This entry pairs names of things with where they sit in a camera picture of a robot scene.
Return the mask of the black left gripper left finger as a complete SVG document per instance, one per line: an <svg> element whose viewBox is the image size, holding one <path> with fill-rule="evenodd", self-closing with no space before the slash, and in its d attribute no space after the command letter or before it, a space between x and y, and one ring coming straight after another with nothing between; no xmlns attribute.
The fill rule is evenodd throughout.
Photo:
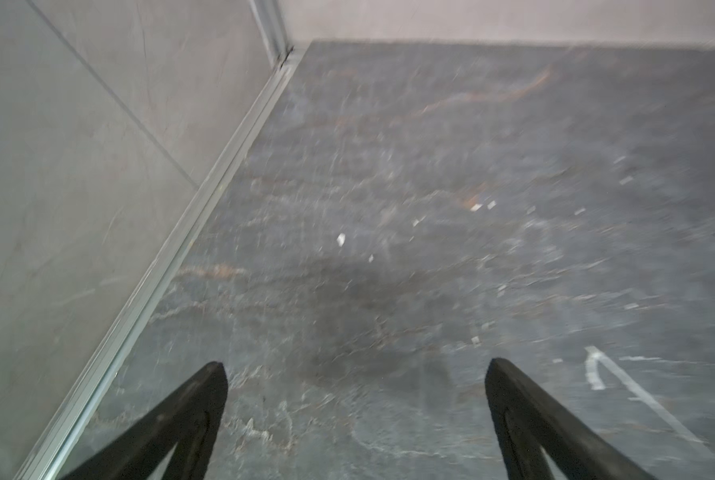
<svg viewBox="0 0 715 480"><path fill-rule="evenodd" d="M67 479L148 479L164 459L163 478L203 479L222 423L229 382L209 362Z"/></svg>

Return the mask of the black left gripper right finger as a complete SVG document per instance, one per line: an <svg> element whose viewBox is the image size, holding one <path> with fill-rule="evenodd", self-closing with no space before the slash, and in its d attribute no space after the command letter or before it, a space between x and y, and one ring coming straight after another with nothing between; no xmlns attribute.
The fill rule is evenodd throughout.
<svg viewBox="0 0 715 480"><path fill-rule="evenodd" d="M550 461L567 479L653 478L505 358L491 360L485 395L511 479L551 479Z"/></svg>

